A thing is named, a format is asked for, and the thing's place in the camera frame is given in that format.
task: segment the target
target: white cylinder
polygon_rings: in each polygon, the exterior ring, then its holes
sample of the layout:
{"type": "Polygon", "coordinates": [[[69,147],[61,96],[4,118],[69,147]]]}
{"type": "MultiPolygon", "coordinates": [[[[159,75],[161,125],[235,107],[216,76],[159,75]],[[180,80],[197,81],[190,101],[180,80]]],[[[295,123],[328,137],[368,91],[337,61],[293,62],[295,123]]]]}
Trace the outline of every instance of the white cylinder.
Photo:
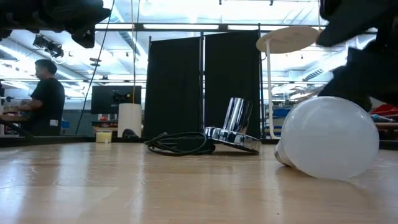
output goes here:
{"type": "Polygon", "coordinates": [[[141,137],[142,106],[135,103],[119,104],[118,138],[121,138],[126,129],[133,130],[141,137]]]}

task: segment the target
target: ceiling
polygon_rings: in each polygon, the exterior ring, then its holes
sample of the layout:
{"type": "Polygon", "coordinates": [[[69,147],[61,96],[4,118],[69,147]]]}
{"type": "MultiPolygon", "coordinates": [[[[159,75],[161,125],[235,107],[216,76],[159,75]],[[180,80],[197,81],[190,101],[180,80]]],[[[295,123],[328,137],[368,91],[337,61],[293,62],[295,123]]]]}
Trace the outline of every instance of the ceiling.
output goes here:
{"type": "MultiPolygon", "coordinates": [[[[104,0],[105,7],[111,8],[113,1],[104,0]]],[[[294,0],[275,0],[270,6],[270,1],[245,1],[245,0],[223,0],[219,5],[217,0],[116,0],[113,9],[112,20],[118,22],[131,23],[176,23],[176,24],[273,24],[273,25],[308,25],[324,26],[326,21],[318,16],[318,1],[294,1],[294,0]]],[[[46,38],[62,44],[65,51],[63,58],[54,59],[61,68],[60,79],[90,79],[95,69],[90,64],[90,58],[98,58],[101,44],[104,41],[104,50],[101,52],[101,66],[97,68],[95,79],[108,77],[110,80],[132,80],[134,73],[134,52],[133,45],[126,42],[127,38],[137,43],[136,75],[137,80],[142,81],[140,85],[145,86],[147,70],[147,54],[149,48],[149,38],[153,40],[178,39],[184,37],[198,37],[197,32],[177,31],[139,31],[124,32],[109,30],[96,32],[96,43],[93,49],[84,49],[76,44],[69,33],[54,33],[52,31],[42,31],[46,38]]],[[[313,44],[306,49],[289,54],[271,55],[271,71],[273,81],[297,81],[299,77],[310,74],[318,69],[322,62],[331,60],[333,55],[341,54],[346,50],[347,45],[360,47],[373,35],[362,35],[346,44],[341,44],[332,48],[323,48],[313,44]]],[[[0,42],[0,47],[11,48],[18,55],[7,52],[8,58],[17,58],[18,61],[0,60],[3,69],[0,70],[0,77],[10,78],[34,78],[34,61],[38,58],[50,58],[50,55],[42,49],[32,45],[35,34],[26,30],[15,30],[10,38],[0,42]],[[4,68],[4,64],[10,63],[14,67],[24,67],[24,71],[4,68]]],[[[267,60],[262,63],[263,74],[266,77],[267,60]]],[[[35,82],[12,82],[13,88],[24,88],[29,90],[35,87],[35,82]]],[[[86,83],[67,83],[67,88],[71,89],[70,95],[82,97],[86,93],[86,83]]]]}

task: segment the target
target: yellow container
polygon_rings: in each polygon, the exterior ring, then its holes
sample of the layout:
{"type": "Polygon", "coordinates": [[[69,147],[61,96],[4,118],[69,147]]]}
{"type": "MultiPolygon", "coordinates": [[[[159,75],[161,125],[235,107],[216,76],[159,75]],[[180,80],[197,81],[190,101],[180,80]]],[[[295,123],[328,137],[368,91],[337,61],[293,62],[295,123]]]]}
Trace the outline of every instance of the yellow container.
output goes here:
{"type": "Polygon", "coordinates": [[[110,131],[110,130],[99,130],[99,131],[97,131],[95,142],[98,142],[98,143],[111,143],[112,142],[112,131],[110,131]]]}

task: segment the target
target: man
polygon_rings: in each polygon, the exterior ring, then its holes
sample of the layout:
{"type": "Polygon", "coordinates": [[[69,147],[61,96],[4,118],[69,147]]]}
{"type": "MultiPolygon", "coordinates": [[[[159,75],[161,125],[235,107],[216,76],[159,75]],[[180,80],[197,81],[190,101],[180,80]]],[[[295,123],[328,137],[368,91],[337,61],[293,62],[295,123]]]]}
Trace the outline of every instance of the man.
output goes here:
{"type": "Polygon", "coordinates": [[[22,128],[34,136],[58,136],[65,90],[54,77],[57,66],[51,60],[38,60],[35,65],[40,81],[30,96],[31,100],[23,101],[19,107],[21,111],[30,111],[30,117],[22,128]]]}

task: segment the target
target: red object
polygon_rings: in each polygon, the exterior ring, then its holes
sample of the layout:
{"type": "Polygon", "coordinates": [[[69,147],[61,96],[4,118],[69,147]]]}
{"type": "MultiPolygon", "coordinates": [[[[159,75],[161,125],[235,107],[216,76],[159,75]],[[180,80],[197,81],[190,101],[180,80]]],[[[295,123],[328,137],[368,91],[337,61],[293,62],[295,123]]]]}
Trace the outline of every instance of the red object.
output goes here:
{"type": "Polygon", "coordinates": [[[377,114],[380,116],[391,116],[398,115],[398,108],[392,105],[381,105],[374,109],[371,114],[377,114]]]}

